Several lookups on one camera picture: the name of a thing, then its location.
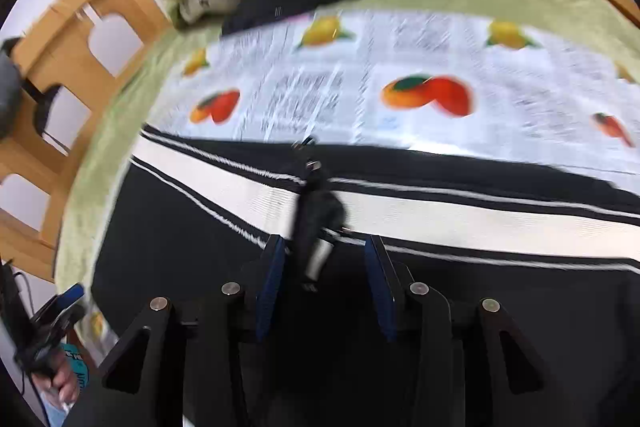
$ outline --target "metal screw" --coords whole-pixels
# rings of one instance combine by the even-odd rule
[[[225,295],[235,295],[240,291],[240,285],[237,282],[227,282],[222,285],[222,293]]]
[[[412,282],[409,289],[415,295],[427,295],[429,293],[429,287],[424,282]]]
[[[482,301],[482,308],[488,312],[495,313],[500,309],[500,302],[495,299],[485,299]]]
[[[149,307],[153,311],[159,312],[160,310],[164,310],[167,304],[168,304],[168,301],[164,297],[156,297],[150,302]]]

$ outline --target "wooden bed frame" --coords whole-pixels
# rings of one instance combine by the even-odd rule
[[[609,0],[640,26],[640,9],[632,0]],[[82,9],[90,5],[104,17],[123,16],[144,47],[113,76],[88,48],[94,23]],[[58,0],[14,48],[12,58],[23,77],[40,90],[62,84],[91,110],[68,156],[46,143],[33,128],[34,102],[23,94],[12,134],[0,142],[0,180],[17,173],[50,194],[40,231],[0,210],[0,253],[42,279],[52,280],[54,249],[71,185],[97,122],[120,86],[136,71],[146,50],[170,23],[154,0]]]

